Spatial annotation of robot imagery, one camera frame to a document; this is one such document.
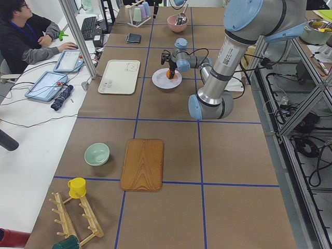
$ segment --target gray sleeve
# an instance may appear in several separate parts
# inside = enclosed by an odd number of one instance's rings
[[[49,35],[52,38],[52,40],[54,40],[58,38],[59,32],[60,32],[59,26],[56,23],[51,22],[51,24],[47,27],[45,33]]]
[[[35,64],[39,61],[50,59],[58,53],[59,50],[57,47],[29,49],[23,53],[22,60],[27,64]]]

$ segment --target green clip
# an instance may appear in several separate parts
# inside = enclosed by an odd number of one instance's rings
[[[63,31],[60,31],[60,33],[59,33],[59,40],[62,42],[62,40],[63,40],[63,36],[68,36],[68,35],[66,35]]]

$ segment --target brown cutting board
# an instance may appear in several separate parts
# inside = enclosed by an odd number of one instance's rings
[[[157,191],[162,186],[164,143],[131,139],[127,143],[120,186],[126,191]]]

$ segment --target yellow mug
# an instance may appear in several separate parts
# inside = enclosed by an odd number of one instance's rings
[[[79,199],[87,193],[86,181],[84,178],[77,177],[68,181],[69,196],[74,199]]]

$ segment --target green cup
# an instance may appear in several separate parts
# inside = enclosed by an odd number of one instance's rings
[[[75,235],[70,235],[67,239],[54,244],[52,249],[79,249],[79,242]]]

